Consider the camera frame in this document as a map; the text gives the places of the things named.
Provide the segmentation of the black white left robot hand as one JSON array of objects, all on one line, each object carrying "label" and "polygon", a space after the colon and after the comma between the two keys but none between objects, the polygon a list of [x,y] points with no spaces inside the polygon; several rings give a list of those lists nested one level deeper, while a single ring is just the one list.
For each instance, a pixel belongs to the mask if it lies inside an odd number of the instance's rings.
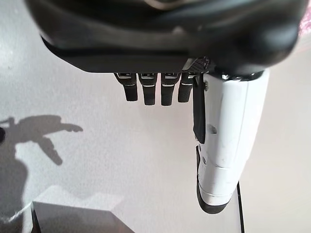
[{"label": "black white left robot hand", "polygon": [[293,51],[306,0],[28,0],[45,46],[90,73],[113,73],[126,99],[193,100],[197,198],[229,203],[250,156],[269,68]]}]

